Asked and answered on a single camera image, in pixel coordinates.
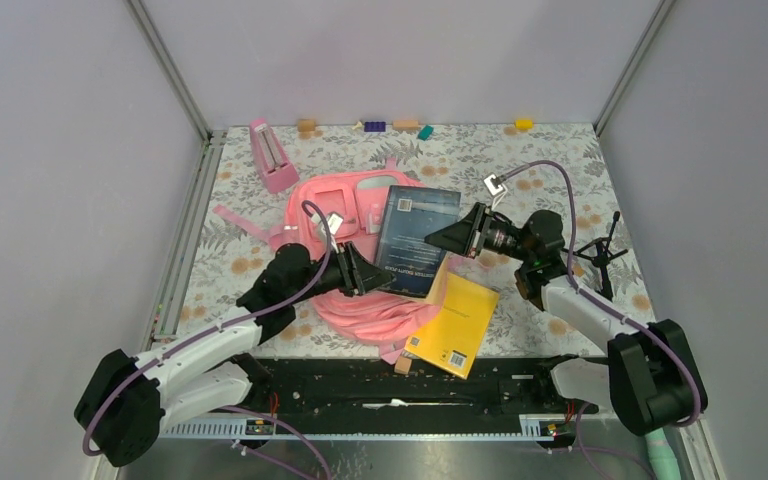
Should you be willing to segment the dark blue book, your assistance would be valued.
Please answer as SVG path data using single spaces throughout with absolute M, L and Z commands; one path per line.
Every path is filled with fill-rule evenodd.
M 393 276 L 386 293 L 425 298 L 431 292 L 445 252 L 425 237 L 456 222 L 457 191 L 393 185 L 388 190 L 374 263 Z

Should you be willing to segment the pink student backpack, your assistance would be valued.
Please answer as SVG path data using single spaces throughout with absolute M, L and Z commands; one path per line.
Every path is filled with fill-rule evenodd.
M 298 184 L 287 201 L 283 222 L 269 230 L 257 227 L 223 205 L 216 206 L 213 212 L 267 243 L 274 251 L 286 243 L 300 243 L 318 258 L 324 253 L 320 220 L 302 209 L 303 201 L 311 201 L 326 215 L 330 212 L 342 215 L 344 223 L 334 240 L 353 242 L 360 253 L 372 261 L 391 185 L 420 186 L 421 183 L 400 171 L 396 159 L 389 158 L 380 170 L 319 175 Z M 444 259 L 425 298 L 380 291 L 351 298 L 331 292 L 315 297 L 312 305 L 337 333 L 377 346 L 381 358 L 393 363 L 408 338 L 441 310 L 447 270 L 448 261 Z

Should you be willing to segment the yellow notebook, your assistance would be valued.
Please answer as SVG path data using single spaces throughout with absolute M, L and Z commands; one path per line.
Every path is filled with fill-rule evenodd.
M 404 351 L 466 379 L 498 300 L 498 292 L 448 273 L 441 310 L 408 338 Z

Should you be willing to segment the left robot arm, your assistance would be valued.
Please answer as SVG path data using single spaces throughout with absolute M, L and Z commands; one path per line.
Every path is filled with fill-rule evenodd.
M 98 363 L 75 407 L 87 456 L 114 467 L 147 452 L 169 427 L 238 404 L 256 411 L 269 401 L 267 380 L 233 358 L 277 336 L 296 318 L 296 304 L 338 292 L 356 297 L 392 283 L 391 272 L 369 262 L 351 242 L 324 232 L 325 250 L 278 248 L 252 287 L 220 319 L 176 340 L 128 355 L 117 349 Z

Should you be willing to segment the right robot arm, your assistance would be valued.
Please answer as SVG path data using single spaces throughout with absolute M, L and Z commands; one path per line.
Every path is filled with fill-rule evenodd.
M 581 283 L 573 272 L 574 230 L 551 210 L 515 225 L 480 202 L 462 219 L 425 236 L 425 243 L 465 258 L 489 250 L 519 261 L 520 296 L 574 327 L 606 358 L 561 357 L 533 386 L 535 402 L 557 412 L 572 399 L 612 410 L 637 436 L 667 426 L 688 427 L 708 397 L 687 337 L 673 320 L 642 324 Z

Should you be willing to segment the floral table mat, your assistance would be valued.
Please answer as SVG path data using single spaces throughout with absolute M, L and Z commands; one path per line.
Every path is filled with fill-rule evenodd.
M 279 127 L 276 135 L 302 179 L 380 169 L 394 160 L 402 172 L 425 185 L 458 191 L 463 211 L 489 200 L 486 176 L 530 163 L 530 170 L 508 182 L 500 211 L 516 223 L 537 209 L 558 212 L 565 236 L 577 245 L 611 235 L 612 248 L 621 252 L 609 266 L 617 308 L 638 322 L 654 319 L 630 234 L 612 221 L 619 205 L 589 124 L 540 124 L 524 133 L 500 124 L 437 125 L 426 140 L 411 133 L 365 133 L 349 126 L 320 126 L 311 133 Z M 219 319 L 272 256 L 266 243 L 208 212 L 179 317 L 167 332 L 187 334 Z M 480 355 L 596 354 L 597 347 L 570 325 L 519 297 L 514 269 L 511 260 L 493 253 L 456 267 L 460 276 L 499 293 Z

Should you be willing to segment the small wooden cube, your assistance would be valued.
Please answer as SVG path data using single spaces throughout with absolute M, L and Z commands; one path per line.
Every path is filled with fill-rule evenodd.
M 412 366 L 412 359 L 400 356 L 394 363 L 394 372 L 400 375 L 409 375 Z

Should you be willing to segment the teal block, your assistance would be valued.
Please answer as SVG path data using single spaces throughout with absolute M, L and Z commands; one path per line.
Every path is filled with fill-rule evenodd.
M 419 140 L 425 141 L 430 138 L 430 136 L 434 132 L 434 127 L 431 125 L 425 125 L 423 128 L 420 129 L 420 131 L 417 134 L 417 138 Z

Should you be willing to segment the long wooden block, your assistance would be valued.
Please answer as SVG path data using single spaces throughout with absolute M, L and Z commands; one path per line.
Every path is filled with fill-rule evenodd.
M 397 119 L 392 122 L 392 128 L 396 131 L 417 131 L 420 129 L 420 122 L 417 119 Z

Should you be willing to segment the pink metronome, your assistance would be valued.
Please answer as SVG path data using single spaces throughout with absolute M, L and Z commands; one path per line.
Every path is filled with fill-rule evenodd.
M 296 184 L 298 171 L 266 120 L 254 120 L 249 134 L 254 165 L 266 190 L 278 194 Z

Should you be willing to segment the black microphone tripod stand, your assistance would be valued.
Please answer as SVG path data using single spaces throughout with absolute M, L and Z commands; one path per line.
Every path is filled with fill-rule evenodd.
M 583 247 L 573 251 L 575 257 L 588 261 L 598 270 L 600 275 L 600 287 L 597 292 L 608 301 L 612 301 L 614 298 L 613 283 L 608 271 L 608 266 L 613 261 L 629 253 L 627 248 L 614 252 L 611 247 L 621 217 L 621 212 L 615 211 L 606 236 L 591 240 Z

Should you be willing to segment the purple toy brick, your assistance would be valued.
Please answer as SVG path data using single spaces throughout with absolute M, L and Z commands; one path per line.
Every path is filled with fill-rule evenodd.
M 381 133 L 387 130 L 387 123 L 385 121 L 365 121 L 363 123 L 363 131 L 367 133 Z

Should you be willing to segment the wooden block far left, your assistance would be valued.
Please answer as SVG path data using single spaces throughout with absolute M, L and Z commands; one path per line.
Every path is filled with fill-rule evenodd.
M 296 127 L 300 133 L 313 132 L 317 128 L 317 123 L 315 119 L 302 118 L 297 121 Z

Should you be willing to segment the mint green microphone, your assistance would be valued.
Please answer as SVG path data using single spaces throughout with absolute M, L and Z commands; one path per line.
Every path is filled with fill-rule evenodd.
M 654 477 L 658 480 L 681 480 L 681 470 L 676 454 L 663 429 L 644 435 L 647 455 Z

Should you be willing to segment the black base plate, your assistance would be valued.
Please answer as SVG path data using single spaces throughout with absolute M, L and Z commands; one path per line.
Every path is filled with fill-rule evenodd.
M 240 405 L 304 434 L 515 434 L 522 416 L 564 423 L 581 409 L 553 386 L 556 361 L 480 358 L 461 379 L 422 360 L 399 374 L 373 359 L 254 359 Z

